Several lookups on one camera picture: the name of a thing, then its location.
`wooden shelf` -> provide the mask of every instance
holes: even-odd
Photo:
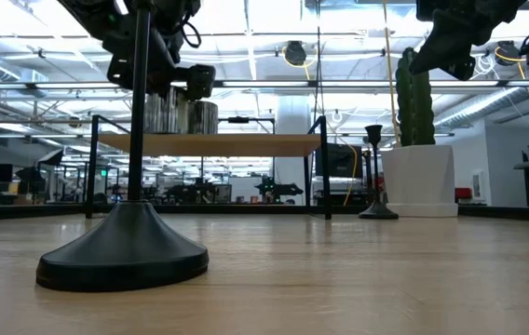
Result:
[[[99,142],[129,152],[130,135],[99,135]],[[320,135],[144,134],[142,154],[149,156],[304,157],[320,146]]]

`white planter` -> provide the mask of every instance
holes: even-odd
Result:
[[[453,148],[414,145],[382,153],[387,206],[402,217],[457,216]]]

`potted cactus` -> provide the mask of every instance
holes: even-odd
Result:
[[[409,71],[416,55],[407,48],[396,72],[400,146],[383,153],[388,208],[401,217],[453,217],[453,149],[435,145],[429,74]]]

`black candlestick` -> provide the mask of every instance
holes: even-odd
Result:
[[[399,218],[399,215],[388,209],[387,205],[380,199],[380,190],[378,187],[378,143],[381,140],[380,130],[382,128],[383,126],[380,125],[366,127],[368,142],[373,146],[374,153],[374,202],[368,209],[359,214],[358,217],[360,219],[396,220]]]
[[[138,0],[129,201],[114,206],[97,227],[41,257],[36,282],[67,291],[121,291],[173,284],[207,271],[205,247],[176,233],[140,200],[142,115],[152,1]]]

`black stand base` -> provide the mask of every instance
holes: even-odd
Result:
[[[393,213],[384,203],[374,201],[373,204],[368,209],[361,212],[358,217],[360,219],[397,220],[399,215]]]
[[[39,261],[37,284],[81,292],[178,283],[207,271],[209,253],[159,218],[144,201],[115,205],[105,220]]]

